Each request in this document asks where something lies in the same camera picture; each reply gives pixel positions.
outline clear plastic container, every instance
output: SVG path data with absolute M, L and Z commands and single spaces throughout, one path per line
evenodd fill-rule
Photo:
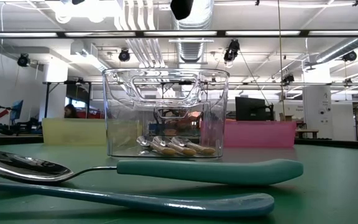
M 105 70 L 108 155 L 221 157 L 228 80 L 210 69 Z

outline spoon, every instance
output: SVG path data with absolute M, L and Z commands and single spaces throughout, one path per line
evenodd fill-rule
M 153 142 L 156 142 L 160 146 L 170 147 L 170 148 L 176 150 L 177 152 L 182 153 L 186 156 L 194 156 L 197 153 L 194 149 L 182 147 L 182 146 L 172 143 L 171 140 L 167 137 L 156 136 L 153 138 Z
M 174 144 L 177 144 L 179 146 L 182 147 L 189 147 L 191 149 L 195 149 L 197 152 L 204 154 L 204 155 L 211 155 L 215 153 L 215 149 L 211 148 L 211 147 L 203 147 L 197 144 L 192 143 L 189 139 L 184 138 L 184 137 L 180 137 L 180 136 L 175 136 L 172 138 L 172 142 Z
M 139 136 L 136 139 L 136 142 L 143 147 L 151 147 L 151 148 L 155 149 L 157 152 L 159 152 L 163 155 L 166 155 L 166 156 L 172 156 L 176 153 L 176 151 L 174 149 L 158 145 L 155 142 L 149 142 L 145 136 Z
M 121 160 L 116 167 L 91 167 L 74 173 L 59 164 L 0 151 L 0 177 L 17 182 L 54 184 L 93 170 L 217 184 L 270 185 L 302 175 L 303 164 L 286 159 L 250 164 Z
M 117 194 L 4 182 L 0 182 L 0 190 L 105 203 L 153 212 L 202 217 L 255 217 L 267 215 L 274 209 L 274 198 L 268 194 L 227 195 L 201 199 L 199 197 Z

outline spoon with teal handle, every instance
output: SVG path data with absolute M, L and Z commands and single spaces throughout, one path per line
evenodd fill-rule
M 299 177 L 303 164 L 286 159 L 245 164 L 122 160 L 116 167 L 92 167 L 74 173 L 56 163 L 0 151 L 0 177 L 17 182 L 52 185 L 94 170 L 217 184 L 271 185 Z
M 220 197 L 166 197 L 117 194 L 43 185 L 0 182 L 0 190 L 20 194 L 36 194 L 87 202 L 118 205 L 153 212 L 202 217 L 256 217 L 274 209 L 268 194 L 242 194 Z

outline person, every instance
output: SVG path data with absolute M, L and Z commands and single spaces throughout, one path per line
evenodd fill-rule
M 67 104 L 65 107 L 65 118 L 79 118 L 74 105 Z

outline white column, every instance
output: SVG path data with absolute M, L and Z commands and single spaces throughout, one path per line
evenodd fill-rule
M 331 77 L 328 64 L 315 66 L 315 70 L 304 72 L 304 81 L 329 83 Z M 331 89 L 329 86 L 306 86 L 303 88 L 303 106 L 308 129 L 319 130 L 318 138 L 333 138 L 333 115 Z
M 60 59 L 53 59 L 48 65 L 44 66 L 45 82 L 64 82 L 67 80 L 68 65 Z M 66 85 L 59 84 L 49 93 L 47 118 L 64 118 L 64 107 L 66 98 Z M 40 103 L 40 120 L 45 114 L 45 99 L 47 85 L 44 85 L 44 97 Z

